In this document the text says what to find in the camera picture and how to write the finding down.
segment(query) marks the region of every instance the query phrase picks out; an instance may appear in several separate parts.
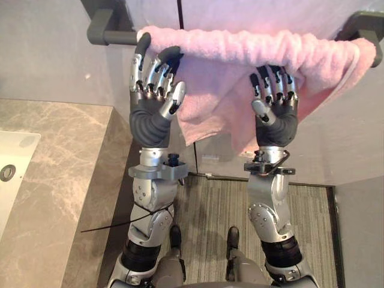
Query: marble countertop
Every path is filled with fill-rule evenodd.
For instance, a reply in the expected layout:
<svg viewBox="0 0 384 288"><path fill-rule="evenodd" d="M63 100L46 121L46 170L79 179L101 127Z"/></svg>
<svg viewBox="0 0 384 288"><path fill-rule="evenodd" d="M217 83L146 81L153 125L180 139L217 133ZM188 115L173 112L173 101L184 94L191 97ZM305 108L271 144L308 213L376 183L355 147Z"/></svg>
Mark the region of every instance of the marble countertop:
<svg viewBox="0 0 384 288"><path fill-rule="evenodd" d="M110 127L114 113L109 106L0 99L0 130L41 134L0 241L0 287L61 287L106 134L118 133ZM119 135L115 186L131 143L130 133Z"/></svg>

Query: wire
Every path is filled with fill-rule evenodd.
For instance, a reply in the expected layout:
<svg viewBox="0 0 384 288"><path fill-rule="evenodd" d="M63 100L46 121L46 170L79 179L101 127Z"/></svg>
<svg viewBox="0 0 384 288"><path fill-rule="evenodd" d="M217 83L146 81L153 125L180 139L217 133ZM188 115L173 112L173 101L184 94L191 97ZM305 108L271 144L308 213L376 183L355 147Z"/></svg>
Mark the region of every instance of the wire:
<svg viewBox="0 0 384 288"><path fill-rule="evenodd" d="M172 202L170 205L168 205L168 206L166 206L166 207L164 207L164 208L160 208L160 209L158 209L158 210L155 210L155 211L153 211L153 212L150 211L150 210L148 210L148 209L146 209L146 208L144 208L144 207L141 207L140 205L138 205L140 208L144 209L145 211L147 211L147 212L149 212L149 213L148 213L147 215L145 215L145 216L142 216L142 217L137 218L137 219L134 219L134 220L130 220L130 221L122 222L122 223L119 223L119 224L114 224L114 225L103 226L103 227L99 227L99 228L93 228L93 229L83 230L83 231L81 231L81 233L84 233L84 232L91 232L91 231L97 231L97 230L103 230L103 229L114 228L114 227L119 227L119 226L123 226L123 225L131 224L132 222L139 221L139 220L144 219L145 217L148 217L148 216L150 216L150 215L154 215L155 213L157 213L157 212L159 212L159 211L161 211L161 210L166 210L166 211L169 213L169 215L172 217L172 219L173 219L173 216L172 216L171 212L169 212L169 210L168 210L168 208L171 207L172 205L173 205L173 202Z"/></svg>

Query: black knob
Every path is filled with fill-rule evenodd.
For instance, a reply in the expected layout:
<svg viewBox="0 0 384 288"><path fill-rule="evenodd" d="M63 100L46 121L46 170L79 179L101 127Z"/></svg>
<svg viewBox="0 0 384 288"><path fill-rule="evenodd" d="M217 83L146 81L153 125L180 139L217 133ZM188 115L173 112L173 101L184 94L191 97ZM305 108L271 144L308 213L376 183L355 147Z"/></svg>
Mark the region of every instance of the black knob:
<svg viewBox="0 0 384 288"><path fill-rule="evenodd" d="M168 166L176 167L179 165L179 154L170 153L168 154Z"/></svg>

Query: pink towel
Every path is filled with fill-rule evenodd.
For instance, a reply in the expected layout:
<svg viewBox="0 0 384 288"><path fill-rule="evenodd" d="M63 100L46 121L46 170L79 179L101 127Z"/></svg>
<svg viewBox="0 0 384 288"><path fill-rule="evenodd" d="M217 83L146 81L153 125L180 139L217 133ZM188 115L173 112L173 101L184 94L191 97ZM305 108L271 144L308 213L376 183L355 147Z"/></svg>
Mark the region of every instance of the pink towel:
<svg viewBox="0 0 384 288"><path fill-rule="evenodd" d="M325 100L353 87L376 55L374 45L363 38L329 41L289 31L271 36L154 26L140 30L138 38L144 32L151 34L154 52L178 45L185 54L176 79L187 84L187 95L178 111L186 144L230 133L237 152L257 149L249 81L255 67L282 66L296 78L301 121Z"/></svg>

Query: robot finger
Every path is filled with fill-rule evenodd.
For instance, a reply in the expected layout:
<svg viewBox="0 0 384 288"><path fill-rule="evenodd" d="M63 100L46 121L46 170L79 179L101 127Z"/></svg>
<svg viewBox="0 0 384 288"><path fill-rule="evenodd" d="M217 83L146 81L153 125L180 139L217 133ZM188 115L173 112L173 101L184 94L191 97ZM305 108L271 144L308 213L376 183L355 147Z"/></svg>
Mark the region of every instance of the robot finger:
<svg viewBox="0 0 384 288"><path fill-rule="evenodd" d="M164 91L165 91L165 97L167 97L167 94L172 90L173 88L173 80L175 78L175 75L177 73L177 70L180 66L180 60L183 57L184 54L180 54L179 57L176 59L173 59L172 63L169 64L169 69L165 73L166 81L164 82Z"/></svg>
<svg viewBox="0 0 384 288"><path fill-rule="evenodd" d="M157 86L160 73L164 73L169 67L167 63L171 59L178 57L179 54L180 47L172 46L165 48L155 57L155 59L151 61L147 71L145 89L150 90L151 92L154 91L154 87Z"/></svg>
<svg viewBox="0 0 384 288"><path fill-rule="evenodd" d="M172 120L175 117L176 111L180 108L185 97L185 82L180 81L172 88L168 93L167 99L163 106L160 108L159 113L161 116L168 120Z"/></svg>
<svg viewBox="0 0 384 288"><path fill-rule="evenodd" d="M130 78L130 91L138 92L143 90L142 73L143 62L145 53L151 43L151 35L144 33L137 43L134 51L132 65L131 65L131 78Z"/></svg>
<svg viewBox="0 0 384 288"><path fill-rule="evenodd" d="M284 100L284 105L291 106L292 109L297 112L299 97L296 91L295 78L285 72L284 74L284 85L286 86L287 95Z"/></svg>
<svg viewBox="0 0 384 288"><path fill-rule="evenodd" d="M270 65L269 69L274 75L274 85L273 90L275 94L275 104L282 105L284 100L284 85L283 85L283 72L281 67Z"/></svg>
<svg viewBox="0 0 384 288"><path fill-rule="evenodd" d="M259 78L257 74L251 74L250 80L255 94L255 99L251 103L252 109L263 125L270 126L276 121L276 116L271 110L271 107L261 98Z"/></svg>
<svg viewBox="0 0 384 288"><path fill-rule="evenodd" d="M264 96L265 102L271 106L272 103L274 102L274 96L272 94L271 80L269 78L268 71L265 66L258 67L257 71L259 72L262 79L262 85L261 85L262 95Z"/></svg>

